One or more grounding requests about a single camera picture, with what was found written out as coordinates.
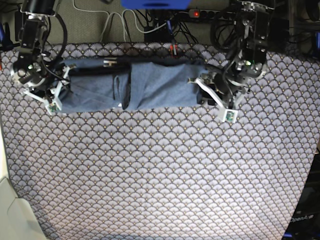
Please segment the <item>blue T-shirt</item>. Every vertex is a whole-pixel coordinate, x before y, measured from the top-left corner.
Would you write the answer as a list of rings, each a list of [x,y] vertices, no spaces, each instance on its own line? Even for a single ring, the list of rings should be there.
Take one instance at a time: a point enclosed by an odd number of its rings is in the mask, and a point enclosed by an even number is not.
[[[119,73],[70,76],[70,90],[59,95],[63,114],[112,108],[136,111],[168,107],[194,107],[202,99],[200,88],[189,79],[209,71],[202,64],[171,66],[135,62]]]

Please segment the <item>fan-patterned tablecloth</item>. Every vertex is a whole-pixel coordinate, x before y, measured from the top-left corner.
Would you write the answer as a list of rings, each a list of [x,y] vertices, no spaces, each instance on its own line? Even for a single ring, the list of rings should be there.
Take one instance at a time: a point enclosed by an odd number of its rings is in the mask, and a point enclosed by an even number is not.
[[[1,54],[8,175],[51,240],[279,240],[320,137],[320,65],[269,53],[235,123],[216,107],[49,115]]]

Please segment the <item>red table clamp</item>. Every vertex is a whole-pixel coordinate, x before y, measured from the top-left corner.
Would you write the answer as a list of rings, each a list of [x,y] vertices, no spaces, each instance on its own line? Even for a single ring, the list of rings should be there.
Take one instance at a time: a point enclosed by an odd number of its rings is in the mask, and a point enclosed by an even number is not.
[[[179,56],[178,45],[171,44],[169,46],[169,52],[170,52],[172,58],[177,58]]]

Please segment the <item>black power strip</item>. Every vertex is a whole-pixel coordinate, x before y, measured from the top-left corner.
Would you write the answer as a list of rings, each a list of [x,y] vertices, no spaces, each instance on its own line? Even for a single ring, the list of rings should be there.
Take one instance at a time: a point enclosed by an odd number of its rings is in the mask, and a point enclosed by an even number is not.
[[[237,14],[235,11],[226,11],[222,14],[220,12],[218,10],[190,9],[185,21],[190,23],[210,23],[216,15],[220,16],[219,20],[221,21],[231,21]]]

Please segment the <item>black box under table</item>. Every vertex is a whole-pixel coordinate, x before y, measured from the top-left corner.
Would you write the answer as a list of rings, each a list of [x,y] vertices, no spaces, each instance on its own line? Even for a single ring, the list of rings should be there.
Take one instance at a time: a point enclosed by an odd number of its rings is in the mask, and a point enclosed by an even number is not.
[[[170,43],[171,41],[172,37],[167,24],[156,31],[144,34],[144,42],[146,43]]]

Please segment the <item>blue box overhead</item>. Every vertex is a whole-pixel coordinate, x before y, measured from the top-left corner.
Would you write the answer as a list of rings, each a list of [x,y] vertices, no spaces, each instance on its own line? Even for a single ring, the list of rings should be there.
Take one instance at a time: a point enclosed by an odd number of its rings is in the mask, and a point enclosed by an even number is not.
[[[185,10],[190,0],[122,0],[121,5],[131,10]]]

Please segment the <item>beige furniture corner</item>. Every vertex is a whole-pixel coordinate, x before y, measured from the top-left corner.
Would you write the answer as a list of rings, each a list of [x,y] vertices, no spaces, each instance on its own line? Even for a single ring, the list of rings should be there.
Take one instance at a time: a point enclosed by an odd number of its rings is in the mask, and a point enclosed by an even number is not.
[[[46,239],[31,205],[18,197],[10,182],[3,131],[0,132],[0,238]]]

